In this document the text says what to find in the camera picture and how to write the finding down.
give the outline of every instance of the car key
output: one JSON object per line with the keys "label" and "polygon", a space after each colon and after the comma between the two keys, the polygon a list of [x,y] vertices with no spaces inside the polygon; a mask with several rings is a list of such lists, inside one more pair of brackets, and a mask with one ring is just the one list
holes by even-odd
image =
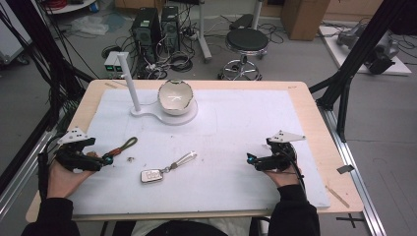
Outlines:
{"label": "car key", "polygon": [[161,181],[163,179],[163,173],[169,173],[169,171],[178,168],[178,166],[183,165],[196,157],[197,154],[194,151],[190,151],[170,166],[166,166],[163,169],[144,170],[141,172],[141,181],[143,183]]}

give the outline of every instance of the floor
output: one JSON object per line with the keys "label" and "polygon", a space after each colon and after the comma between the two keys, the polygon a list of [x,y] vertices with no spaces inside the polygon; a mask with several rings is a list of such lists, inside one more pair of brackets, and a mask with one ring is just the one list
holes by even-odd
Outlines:
{"label": "floor", "polygon": [[[111,10],[100,11],[96,16],[106,17]],[[64,28],[76,17],[90,15],[78,11],[60,17]],[[68,39],[100,78],[108,75],[104,70],[101,51],[104,47],[121,43],[120,36],[129,36],[132,21],[127,15],[114,23],[105,36],[72,34]],[[225,35],[228,23],[221,17],[206,19],[207,34]],[[279,19],[262,18],[260,24],[274,24],[280,27]],[[323,39],[313,41],[289,40],[284,32],[273,35],[272,39],[282,43],[270,43],[268,55],[263,60],[254,58],[265,81],[302,81],[309,87],[332,76],[337,67],[326,48]],[[224,39],[207,37],[212,60],[204,63],[200,47],[195,43],[194,67],[187,73],[169,71],[167,79],[217,80],[219,69],[226,62],[238,58],[225,49]],[[416,49],[406,51],[416,55]],[[69,51],[74,65],[93,76],[73,49]],[[415,57],[399,52],[402,62],[417,63]],[[417,231],[417,67],[408,65],[413,72],[410,76],[372,76],[357,74],[350,91],[346,119],[346,139],[356,160],[368,192],[371,196],[387,235],[408,236]],[[313,94],[319,98],[322,91]],[[34,126],[48,108],[48,86],[38,74],[33,63],[27,66],[13,63],[0,71],[0,171],[4,171],[10,160],[23,145]],[[337,113],[338,104],[334,107]],[[24,189],[0,222],[0,235],[20,235],[27,224],[26,211],[36,192],[36,175],[33,174]],[[362,221],[337,220],[347,214],[320,215],[323,235],[370,235]],[[361,213],[352,214],[363,218]],[[114,222],[110,222],[101,234],[103,222],[79,222],[82,235],[111,235]]]}

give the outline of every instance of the computer tower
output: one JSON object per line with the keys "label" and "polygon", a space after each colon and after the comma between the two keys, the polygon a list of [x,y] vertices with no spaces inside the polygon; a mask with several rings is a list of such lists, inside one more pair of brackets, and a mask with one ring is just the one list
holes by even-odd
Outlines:
{"label": "computer tower", "polygon": [[158,60],[157,45],[161,41],[157,9],[140,8],[131,31],[140,52],[139,58],[144,56],[149,63],[155,63]]}
{"label": "computer tower", "polygon": [[162,8],[160,18],[162,28],[163,48],[165,52],[176,52],[180,50],[180,29],[178,21],[178,7],[165,6]]}

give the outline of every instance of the white bowl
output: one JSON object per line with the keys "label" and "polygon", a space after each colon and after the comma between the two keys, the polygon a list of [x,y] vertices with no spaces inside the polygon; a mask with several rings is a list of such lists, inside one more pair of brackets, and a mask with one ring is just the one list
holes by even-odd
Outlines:
{"label": "white bowl", "polygon": [[159,88],[157,99],[164,112],[177,116],[190,110],[194,94],[187,83],[181,80],[170,80]]}

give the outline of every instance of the person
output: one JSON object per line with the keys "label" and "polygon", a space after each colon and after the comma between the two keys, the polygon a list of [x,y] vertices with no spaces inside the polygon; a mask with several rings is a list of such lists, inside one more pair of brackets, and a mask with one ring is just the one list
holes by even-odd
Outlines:
{"label": "person", "polygon": [[[79,228],[72,221],[73,203],[67,198],[93,172],[84,171],[73,173],[65,169],[57,161],[50,167],[47,198],[40,204],[36,222],[30,223],[24,229],[22,236],[78,236]],[[320,223],[317,210],[307,201],[304,190],[290,166],[285,171],[265,171],[275,183],[281,195],[270,217],[268,235],[272,236],[316,236],[320,235]],[[153,229],[148,235],[226,235],[220,230],[192,221],[172,220]]]}

